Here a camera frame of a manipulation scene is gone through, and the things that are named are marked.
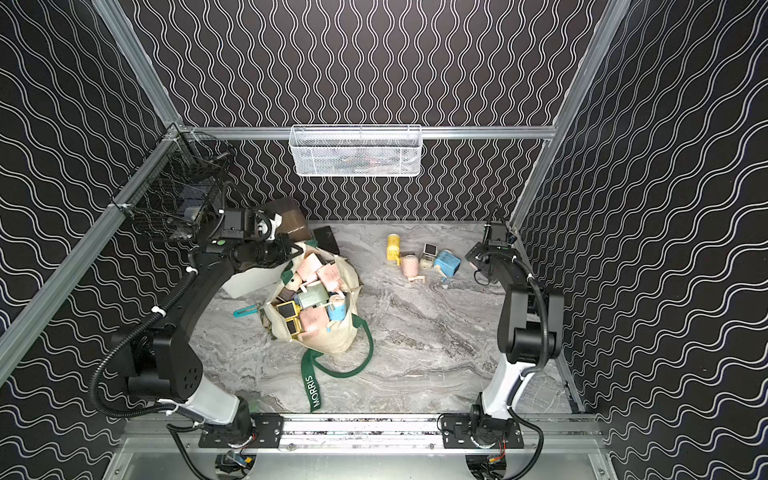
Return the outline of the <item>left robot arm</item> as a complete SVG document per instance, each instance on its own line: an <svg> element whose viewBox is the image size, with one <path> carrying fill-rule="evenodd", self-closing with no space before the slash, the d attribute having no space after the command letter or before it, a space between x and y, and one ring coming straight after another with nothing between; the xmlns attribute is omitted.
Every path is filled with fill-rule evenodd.
<svg viewBox="0 0 768 480"><path fill-rule="evenodd" d="M220 211L200 228L179 283L148 317L114 336L93 372L88 399L97 412L115 419L178 413L196 427L225 431L237 442L251 437L246 400L205 376L190 338L210 301L234 275L274 269L298 256L301 250L281 231L282 222L282 214L271 210L235 208ZM128 394L146 400L147 406L109 406L99 390L107 370L116 372Z"/></svg>

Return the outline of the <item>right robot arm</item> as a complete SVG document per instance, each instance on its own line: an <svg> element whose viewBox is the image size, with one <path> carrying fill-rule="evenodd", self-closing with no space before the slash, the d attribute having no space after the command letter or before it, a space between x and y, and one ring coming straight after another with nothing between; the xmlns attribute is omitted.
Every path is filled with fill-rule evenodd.
<svg viewBox="0 0 768 480"><path fill-rule="evenodd" d="M545 290L515 241L504 223L489 220L482 240L466 254L477 274L504 290L497 325L500 360L471 407L473 429L500 431L512 422L525 387L562 348L564 297Z"/></svg>

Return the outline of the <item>blue pencil sharpener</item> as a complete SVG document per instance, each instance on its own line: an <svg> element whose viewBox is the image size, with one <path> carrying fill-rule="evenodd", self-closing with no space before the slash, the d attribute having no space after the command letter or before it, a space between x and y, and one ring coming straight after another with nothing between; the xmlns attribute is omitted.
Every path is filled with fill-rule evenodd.
<svg viewBox="0 0 768 480"><path fill-rule="evenodd" d="M445 278L453 278L461 265L461 259L450 250L441 250L438 252L433 268Z"/></svg>

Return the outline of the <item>gold square pencil sharpener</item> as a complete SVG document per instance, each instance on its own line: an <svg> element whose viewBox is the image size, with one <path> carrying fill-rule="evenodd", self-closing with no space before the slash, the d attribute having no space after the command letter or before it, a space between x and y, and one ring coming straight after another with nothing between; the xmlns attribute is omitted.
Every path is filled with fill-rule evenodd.
<svg viewBox="0 0 768 480"><path fill-rule="evenodd" d="M431 243L425 243L422 254L420 257L420 268L429 270L432 269L434 266L434 262L436 260L438 254L437 246Z"/></svg>

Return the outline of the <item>pink pencil sharpener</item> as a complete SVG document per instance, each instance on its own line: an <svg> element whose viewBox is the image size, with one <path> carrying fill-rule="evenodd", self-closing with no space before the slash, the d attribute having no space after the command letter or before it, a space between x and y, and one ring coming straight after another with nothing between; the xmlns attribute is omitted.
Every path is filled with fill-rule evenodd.
<svg viewBox="0 0 768 480"><path fill-rule="evenodd" d="M402 274L409 282L424 282L425 276L420 273L420 259L413 253L408 253L400 257L400 267Z"/></svg>

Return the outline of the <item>cream tote bag green handles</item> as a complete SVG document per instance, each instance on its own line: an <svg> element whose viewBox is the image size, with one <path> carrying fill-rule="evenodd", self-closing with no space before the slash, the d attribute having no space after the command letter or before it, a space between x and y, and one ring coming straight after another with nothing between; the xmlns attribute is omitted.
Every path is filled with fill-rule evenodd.
<svg viewBox="0 0 768 480"><path fill-rule="evenodd" d="M261 317L272 336L281 341L297 343L305 348L301 359L301 376L309 411L322 408L323 397L317 374L336 379L359 375L370 364L375 352L373 335L366 320L358 315L358 300L362 283L349 261L317 247L314 241L299 242L303 252L282 271L274 293L261 307ZM302 309L296 303L296 293L302 285L320 281L316 271L325 264L335 263L345 283L343 292L328 292L329 297L342 293L347 298L347 314L341 322L331 322L325 305ZM335 370L320 362L324 355L346 352L362 332L368 350L362 362L348 370Z"/></svg>

